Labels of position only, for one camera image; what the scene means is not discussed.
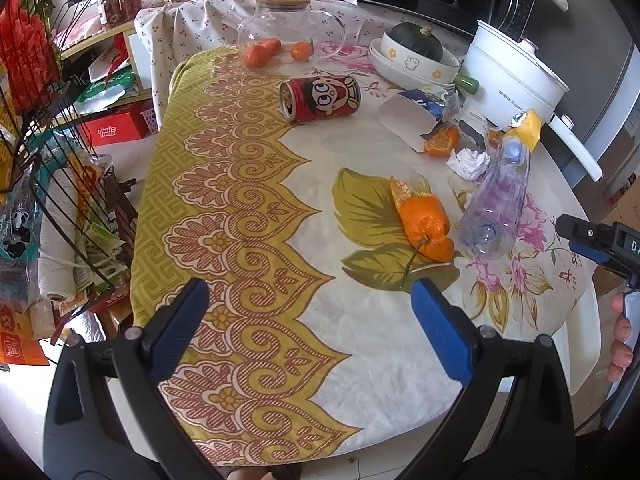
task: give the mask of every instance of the human hand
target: human hand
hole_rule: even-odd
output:
[[[634,354],[631,348],[625,345],[625,341],[631,334],[631,322],[622,315],[624,294],[616,294],[611,300],[611,308],[620,314],[613,327],[613,337],[611,345],[611,364],[607,370],[607,379],[612,383],[619,381],[625,369],[631,364]]]

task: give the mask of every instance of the green handle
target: green handle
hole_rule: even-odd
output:
[[[473,79],[468,75],[458,74],[453,78],[453,83],[458,87],[459,90],[464,90],[468,94],[476,95],[478,89],[480,88],[480,83],[478,79]]]

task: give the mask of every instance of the white appliance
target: white appliance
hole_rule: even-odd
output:
[[[500,129],[510,126],[514,115],[535,110],[597,182],[602,170],[571,131],[571,119],[554,113],[569,87],[536,57],[536,49],[528,40],[516,43],[491,25],[478,22],[478,31],[460,69],[461,74],[480,82],[478,93],[469,98]]]

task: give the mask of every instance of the green pumpkin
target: green pumpkin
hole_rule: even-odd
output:
[[[386,34],[412,52],[439,63],[442,60],[442,45],[431,30],[431,27],[421,27],[415,23],[398,23]]]

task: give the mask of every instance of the red can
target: red can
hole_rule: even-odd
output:
[[[280,85],[280,111],[291,123],[353,114],[360,101],[360,86],[349,75],[291,79]]]

